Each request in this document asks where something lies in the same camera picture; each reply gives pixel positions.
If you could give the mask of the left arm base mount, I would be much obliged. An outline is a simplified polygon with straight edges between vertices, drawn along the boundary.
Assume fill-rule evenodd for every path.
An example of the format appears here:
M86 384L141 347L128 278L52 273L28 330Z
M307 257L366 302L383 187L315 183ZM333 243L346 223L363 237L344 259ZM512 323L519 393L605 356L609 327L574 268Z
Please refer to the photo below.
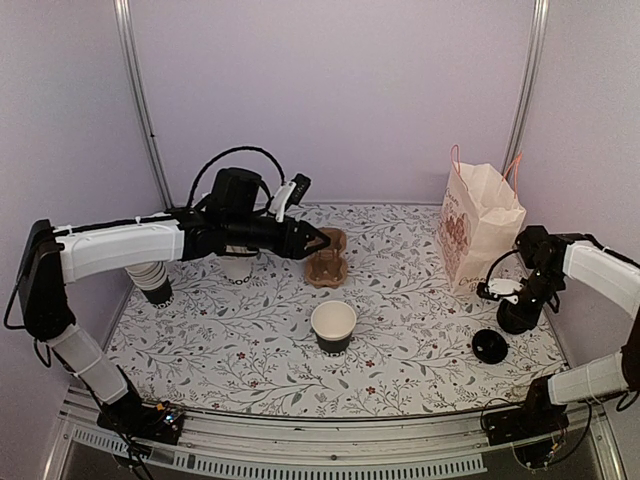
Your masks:
M149 406L122 398L101 405L97 425L126 437L177 445L184 420L184 410L168 402Z

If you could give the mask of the black white paper cup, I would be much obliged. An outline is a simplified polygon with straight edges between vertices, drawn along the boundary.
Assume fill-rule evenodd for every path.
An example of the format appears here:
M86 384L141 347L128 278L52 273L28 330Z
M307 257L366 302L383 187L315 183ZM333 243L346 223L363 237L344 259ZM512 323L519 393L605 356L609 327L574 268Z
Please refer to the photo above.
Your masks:
M318 305L311 314L311 327L320 350L327 355L346 351L356 327L357 315L345 302L330 300Z

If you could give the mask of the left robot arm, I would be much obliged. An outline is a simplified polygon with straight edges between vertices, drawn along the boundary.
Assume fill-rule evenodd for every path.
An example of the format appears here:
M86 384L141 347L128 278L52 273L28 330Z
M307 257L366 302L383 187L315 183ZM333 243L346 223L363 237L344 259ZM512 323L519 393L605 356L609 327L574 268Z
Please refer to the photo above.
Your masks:
M247 257L261 249L300 260L329 246L327 234L286 214L308 190L308 177L296 175L256 209L264 186L257 173L226 168L199 201L153 216L81 227L55 228L47 220L33 224L11 295L20 302L21 328L85 384L112 429L132 436L177 430L181 414L167 401L144 404L127 375L78 326L67 285L123 269L151 304L164 307L173 294L169 262Z

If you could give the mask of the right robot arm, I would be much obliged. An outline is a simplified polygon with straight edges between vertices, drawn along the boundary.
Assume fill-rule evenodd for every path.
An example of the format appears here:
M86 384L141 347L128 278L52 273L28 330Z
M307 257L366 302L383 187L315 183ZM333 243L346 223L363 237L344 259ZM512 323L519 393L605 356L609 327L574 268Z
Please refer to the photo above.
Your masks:
M497 320L510 334L537 326L544 309L558 311L567 295L559 334L576 366L532 381L515 424L527 436L567 423L567 405L639 399L639 264L587 233L552 234L526 227L513 253L528 270L521 280L489 274L481 292L499 304Z

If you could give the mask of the black plastic cup lid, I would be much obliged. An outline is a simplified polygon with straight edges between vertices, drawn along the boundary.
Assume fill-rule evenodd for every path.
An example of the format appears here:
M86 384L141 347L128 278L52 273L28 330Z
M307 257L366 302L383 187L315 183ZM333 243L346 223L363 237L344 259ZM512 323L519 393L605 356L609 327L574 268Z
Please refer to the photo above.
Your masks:
M472 338L471 346L475 357L489 365L501 363L508 353L508 344L504 337L490 329L477 331Z

